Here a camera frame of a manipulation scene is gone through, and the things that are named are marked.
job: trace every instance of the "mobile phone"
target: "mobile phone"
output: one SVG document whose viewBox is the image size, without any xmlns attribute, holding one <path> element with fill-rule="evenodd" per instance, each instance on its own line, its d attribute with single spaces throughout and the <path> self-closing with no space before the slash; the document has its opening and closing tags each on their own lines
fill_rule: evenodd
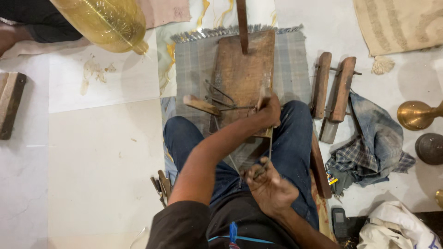
<svg viewBox="0 0 443 249">
<path fill-rule="evenodd" d="M 337 238 L 348 237 L 346 214 L 343 208 L 334 208 L 332 210 L 332 224 L 334 227 L 334 234 Z"/>
</svg>

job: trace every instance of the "grey woven mat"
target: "grey woven mat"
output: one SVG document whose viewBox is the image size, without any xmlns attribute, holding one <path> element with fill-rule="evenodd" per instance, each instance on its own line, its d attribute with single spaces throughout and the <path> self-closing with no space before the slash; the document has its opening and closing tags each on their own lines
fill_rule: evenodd
<svg viewBox="0 0 443 249">
<path fill-rule="evenodd" d="M 299 27 L 276 29 L 274 51 L 273 91 L 281 104 L 291 100 L 300 100 L 308 104 L 311 100 L 311 87 L 308 77 L 305 37 Z M 250 26 L 250 30 L 259 31 L 268 27 Z M 209 135 L 210 115 L 183 104 L 183 96 L 195 95 L 204 99 L 210 94 L 205 79 L 211 81 L 217 59 L 219 39 L 235 35 L 237 30 L 202 30 L 191 35 L 172 37 L 177 43 L 175 59 L 177 70 L 177 115 L 193 122 L 204 137 Z M 269 140 L 251 138 L 234 151 L 231 156 L 236 168 L 250 167 L 252 163 L 269 147 Z M 233 167 L 230 159 L 225 162 Z"/>
</svg>

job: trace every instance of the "blue jeans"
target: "blue jeans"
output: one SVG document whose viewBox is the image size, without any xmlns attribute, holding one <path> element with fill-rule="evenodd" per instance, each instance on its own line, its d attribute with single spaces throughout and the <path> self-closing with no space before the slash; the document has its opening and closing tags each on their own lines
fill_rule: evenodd
<svg viewBox="0 0 443 249">
<path fill-rule="evenodd" d="M 316 230 L 319 229 L 317 207 L 311 195 L 310 158 L 312 142 L 312 119 L 309 108 L 301 101 L 290 101 L 283 106 L 281 125 L 274 129 L 272 140 L 272 163 L 282 178 L 299 189 L 292 208 Z M 170 118 L 163 137 L 177 170 L 180 172 L 192 149 L 203 139 L 197 127 L 181 116 Z M 237 172 L 221 161 L 215 168 L 215 186 L 210 206 L 224 197 L 249 191 Z"/>
</svg>

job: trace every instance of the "shirt sleeve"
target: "shirt sleeve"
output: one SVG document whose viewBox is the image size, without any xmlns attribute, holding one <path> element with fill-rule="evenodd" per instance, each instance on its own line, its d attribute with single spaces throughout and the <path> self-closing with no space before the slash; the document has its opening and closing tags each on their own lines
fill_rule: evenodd
<svg viewBox="0 0 443 249">
<path fill-rule="evenodd" d="M 154 216 L 146 249 L 207 249 L 209 207 L 200 202 L 175 202 Z"/>
</svg>

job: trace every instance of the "black t-shirt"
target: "black t-shirt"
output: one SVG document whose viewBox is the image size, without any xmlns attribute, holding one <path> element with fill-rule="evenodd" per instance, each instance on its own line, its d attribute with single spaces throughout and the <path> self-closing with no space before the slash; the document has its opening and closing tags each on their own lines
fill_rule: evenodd
<svg viewBox="0 0 443 249">
<path fill-rule="evenodd" d="M 212 208 L 194 201 L 169 205 L 155 215 L 147 249 L 229 248 L 229 225 L 236 222 L 237 236 L 274 242 L 274 244 L 237 239 L 244 248 L 295 248 L 298 245 L 274 220 L 266 216 L 251 192 L 227 196 Z"/>
</svg>

